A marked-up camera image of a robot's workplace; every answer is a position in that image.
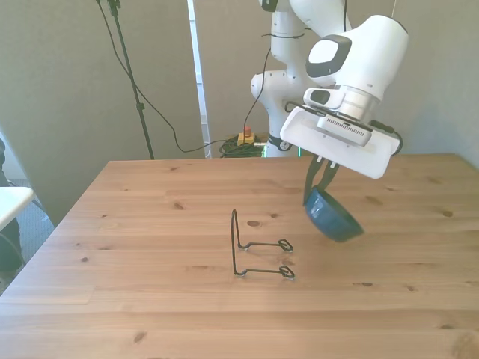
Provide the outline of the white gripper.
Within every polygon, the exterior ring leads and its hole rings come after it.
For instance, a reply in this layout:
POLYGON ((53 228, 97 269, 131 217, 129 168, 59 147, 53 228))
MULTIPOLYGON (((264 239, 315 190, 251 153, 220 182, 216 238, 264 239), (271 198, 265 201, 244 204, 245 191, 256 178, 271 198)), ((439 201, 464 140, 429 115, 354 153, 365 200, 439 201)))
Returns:
POLYGON ((282 140, 301 147, 316 156, 308 167, 303 204, 313 189, 313 181, 322 167, 322 158, 329 160, 318 188, 327 188, 340 166, 371 179, 381 178, 400 141, 376 130, 366 130, 331 116, 317 116, 295 107, 280 131, 282 140))

